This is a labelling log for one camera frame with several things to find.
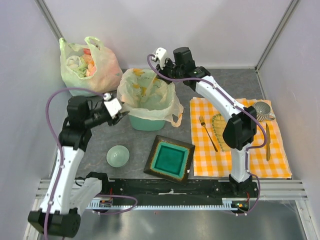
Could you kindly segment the green trash bin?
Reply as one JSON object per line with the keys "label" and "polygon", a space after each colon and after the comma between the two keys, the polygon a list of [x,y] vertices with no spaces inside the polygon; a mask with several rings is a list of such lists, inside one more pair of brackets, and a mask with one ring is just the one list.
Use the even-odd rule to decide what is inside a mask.
{"label": "green trash bin", "polygon": [[149,120],[149,119],[136,117],[133,115],[129,115],[128,117],[133,129],[138,131],[147,131],[147,132],[158,131],[158,130],[161,130],[166,123],[165,120]]}

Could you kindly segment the orange plastic trash bag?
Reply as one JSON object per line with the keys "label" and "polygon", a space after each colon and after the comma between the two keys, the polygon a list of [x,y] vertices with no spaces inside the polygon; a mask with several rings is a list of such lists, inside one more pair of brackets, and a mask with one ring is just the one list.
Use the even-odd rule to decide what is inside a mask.
{"label": "orange plastic trash bag", "polygon": [[174,83],[167,84],[151,69],[130,68],[122,75],[117,97],[129,115],[146,120],[164,120],[177,128],[184,107]]}

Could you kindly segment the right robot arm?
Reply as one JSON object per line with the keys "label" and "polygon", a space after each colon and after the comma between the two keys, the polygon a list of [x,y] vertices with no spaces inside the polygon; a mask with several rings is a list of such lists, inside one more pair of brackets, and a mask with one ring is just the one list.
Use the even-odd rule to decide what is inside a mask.
{"label": "right robot arm", "polygon": [[175,49],[173,56],[171,60],[167,51],[159,47],[151,59],[157,63],[158,76],[167,84],[183,82],[207,99],[223,116],[226,126],[222,137],[230,147],[232,161],[229,191],[233,196],[240,197],[247,191],[245,182],[250,179],[247,149],[252,146],[257,133],[257,112],[254,107],[245,107],[232,98],[206,68],[196,66],[188,47]]}

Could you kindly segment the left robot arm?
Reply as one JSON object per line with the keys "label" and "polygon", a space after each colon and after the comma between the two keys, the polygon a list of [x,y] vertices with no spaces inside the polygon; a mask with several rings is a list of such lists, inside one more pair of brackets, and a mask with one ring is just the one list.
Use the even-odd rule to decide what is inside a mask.
{"label": "left robot arm", "polygon": [[49,187],[39,209],[28,215],[28,222],[45,238],[73,238],[92,199],[110,193],[108,175],[101,172],[90,172],[75,193],[72,189],[92,128],[104,123],[114,126],[124,116],[121,102],[108,93],[99,107],[91,109],[87,97],[74,96],[68,100],[66,109],[67,117],[57,136],[57,158]]}

